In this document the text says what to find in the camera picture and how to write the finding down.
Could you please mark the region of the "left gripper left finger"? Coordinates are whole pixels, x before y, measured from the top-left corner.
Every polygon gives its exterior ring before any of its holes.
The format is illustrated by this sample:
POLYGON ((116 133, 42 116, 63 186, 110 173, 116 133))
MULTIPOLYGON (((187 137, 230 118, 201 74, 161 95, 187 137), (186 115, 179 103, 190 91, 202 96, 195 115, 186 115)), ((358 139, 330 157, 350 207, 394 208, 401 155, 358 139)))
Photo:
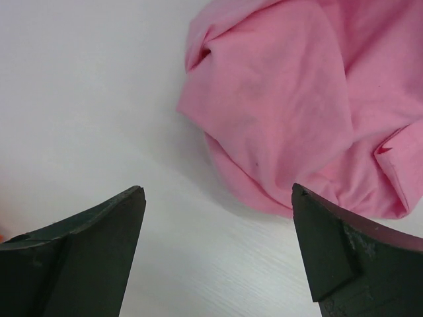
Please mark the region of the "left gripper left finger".
POLYGON ((133 186, 1 244, 2 316, 118 316, 146 199, 133 186))

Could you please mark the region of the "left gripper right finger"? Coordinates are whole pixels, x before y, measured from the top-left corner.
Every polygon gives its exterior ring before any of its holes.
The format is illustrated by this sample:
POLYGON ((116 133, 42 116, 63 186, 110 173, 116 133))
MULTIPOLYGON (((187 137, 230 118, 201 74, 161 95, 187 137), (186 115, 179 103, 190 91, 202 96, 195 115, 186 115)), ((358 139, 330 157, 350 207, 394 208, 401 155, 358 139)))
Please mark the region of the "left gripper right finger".
POLYGON ((322 316, 421 316, 422 239, 294 184, 293 221, 322 316))

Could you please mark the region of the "pink t shirt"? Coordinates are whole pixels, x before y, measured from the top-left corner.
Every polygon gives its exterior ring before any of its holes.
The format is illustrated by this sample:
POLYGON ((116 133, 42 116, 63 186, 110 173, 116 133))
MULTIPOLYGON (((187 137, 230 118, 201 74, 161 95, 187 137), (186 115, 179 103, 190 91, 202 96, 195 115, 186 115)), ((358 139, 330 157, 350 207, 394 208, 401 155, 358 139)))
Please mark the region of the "pink t shirt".
POLYGON ((291 216, 301 184, 359 215, 422 197, 421 1, 212 1, 178 111, 242 203, 291 216))

